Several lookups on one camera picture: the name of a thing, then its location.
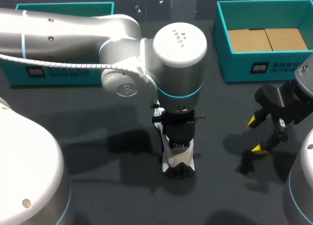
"screw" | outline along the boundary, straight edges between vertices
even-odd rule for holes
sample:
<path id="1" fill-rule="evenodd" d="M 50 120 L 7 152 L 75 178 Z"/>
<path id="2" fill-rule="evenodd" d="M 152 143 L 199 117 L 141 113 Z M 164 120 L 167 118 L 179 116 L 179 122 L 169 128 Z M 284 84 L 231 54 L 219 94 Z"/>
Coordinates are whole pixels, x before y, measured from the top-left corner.
<path id="1" fill-rule="evenodd" d="M 306 70 L 308 70 L 308 66 L 306 66 L 306 65 L 303 66 L 303 67 L 300 69 L 301 72 L 305 72 Z"/>
<path id="2" fill-rule="evenodd" d="M 31 207 L 31 202 L 29 199 L 24 199 L 22 201 L 22 205 L 26 208 L 26 209 L 29 209 Z"/>

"teal storage bin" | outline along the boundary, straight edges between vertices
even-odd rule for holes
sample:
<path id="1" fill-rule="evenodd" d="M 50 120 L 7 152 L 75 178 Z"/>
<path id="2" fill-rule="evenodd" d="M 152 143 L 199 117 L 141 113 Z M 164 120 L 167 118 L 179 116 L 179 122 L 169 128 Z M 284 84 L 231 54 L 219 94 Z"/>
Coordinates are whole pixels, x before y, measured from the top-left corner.
<path id="1" fill-rule="evenodd" d="M 298 28 L 308 50 L 233 51 L 228 30 L 265 28 Z M 313 1 L 218 1 L 213 36 L 225 82 L 292 80 L 313 53 Z"/>
<path id="2" fill-rule="evenodd" d="M 113 14 L 114 2 L 17 4 L 16 10 L 93 17 Z M 7 61 L 0 61 L 0 67 L 12 86 L 101 85 L 101 71 L 96 69 L 38 68 Z"/>

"silver robotic arm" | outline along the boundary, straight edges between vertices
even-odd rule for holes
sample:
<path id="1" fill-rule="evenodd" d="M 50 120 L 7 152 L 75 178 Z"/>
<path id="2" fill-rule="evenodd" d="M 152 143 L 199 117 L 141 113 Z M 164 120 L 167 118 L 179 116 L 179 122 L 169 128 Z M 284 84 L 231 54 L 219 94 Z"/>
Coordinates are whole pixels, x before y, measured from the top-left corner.
<path id="1" fill-rule="evenodd" d="M 75 17 L 0 9 L 0 22 L 0 60 L 51 68 L 100 69 L 103 88 L 124 97 L 136 95 L 134 90 L 140 84 L 129 84 L 134 77 L 154 88 L 152 121 L 162 136 L 162 170 L 172 178 L 193 174 L 194 108 L 207 49 L 205 35 L 197 27 L 173 23 L 153 39 L 143 39 L 139 24 L 125 15 Z M 8 178 L 5 181 L 14 175 L 17 185 L 12 188 L 7 183 L 7 188 L 0 190 L 10 192 L 4 197 L 7 211 L 0 216 L 0 223 L 70 225 L 71 190 L 55 139 L 1 99 L 0 123 L 0 140 L 4 141 L 0 162 L 14 159 L 7 164 L 22 168 L 12 174 L 0 172 L 2 179 Z M 30 130 L 41 133 L 40 138 L 32 140 Z M 27 151 L 28 158 L 16 155 L 20 151 Z"/>
<path id="2" fill-rule="evenodd" d="M 0 21 L 6 22 L 0 25 L 0 60 L 100 69 L 104 89 L 124 97 L 136 94 L 140 84 L 129 81 L 140 77 L 157 94 L 152 122 L 162 135 L 163 172 L 177 178 L 195 171 L 194 108 L 207 50 L 201 30 L 172 23 L 145 39 L 139 24 L 125 15 L 76 17 L 9 9 L 0 9 Z"/>

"shoe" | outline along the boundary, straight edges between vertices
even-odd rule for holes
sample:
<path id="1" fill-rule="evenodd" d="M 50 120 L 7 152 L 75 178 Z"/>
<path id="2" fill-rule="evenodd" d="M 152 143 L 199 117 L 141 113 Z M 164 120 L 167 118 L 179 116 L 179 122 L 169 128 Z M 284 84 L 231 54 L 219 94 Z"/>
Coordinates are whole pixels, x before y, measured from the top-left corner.
<path id="1" fill-rule="evenodd" d="M 164 111 L 164 108 L 156 108 L 154 116 L 160 116 Z M 185 144 L 170 143 L 168 135 L 163 131 L 163 124 L 156 122 L 154 125 L 160 130 L 163 142 L 163 173 L 169 178 L 184 178 L 193 175 L 195 172 L 194 140 Z"/>

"robotic arm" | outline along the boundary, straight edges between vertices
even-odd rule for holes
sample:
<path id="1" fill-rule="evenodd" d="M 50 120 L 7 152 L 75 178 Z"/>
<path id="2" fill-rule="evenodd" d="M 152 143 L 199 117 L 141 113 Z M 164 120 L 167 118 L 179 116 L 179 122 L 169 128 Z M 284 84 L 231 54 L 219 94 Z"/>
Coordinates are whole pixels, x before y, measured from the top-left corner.
<path id="1" fill-rule="evenodd" d="M 0 25 L 0 60 L 100 69 L 104 89 L 123 97 L 136 95 L 139 84 L 129 81 L 140 77 L 157 94 L 152 122 L 162 136 L 163 172 L 182 178 L 195 171 L 194 108 L 207 50 L 201 30 L 172 23 L 146 39 L 139 24 L 125 15 L 76 17 L 10 9 L 0 9 L 0 22 L 5 22 Z"/>
<path id="2" fill-rule="evenodd" d="M 261 109 L 254 112 L 248 126 L 256 128 L 271 114 L 274 133 L 252 151 L 267 154 L 280 141 L 287 141 L 287 125 L 298 124 L 313 112 L 313 54 L 295 71 L 295 80 L 280 87 L 263 85 L 255 93 Z"/>
<path id="3" fill-rule="evenodd" d="M 154 88 L 152 122 L 162 137 L 162 170 L 172 178 L 193 174 L 194 108 L 207 49 L 197 27 L 173 23 L 145 39 L 139 24 L 125 15 L 75 17 L 1 8 L 0 22 L 0 60 L 52 69 L 100 69 L 103 88 L 123 97 L 138 91 L 140 84 L 129 81 L 142 80 Z M 0 223 L 71 224 L 71 189 L 56 140 L 2 99 L 0 123 L 0 162 L 12 169 L 0 170 L 1 178 L 10 182 L 1 190 L 6 207 Z"/>

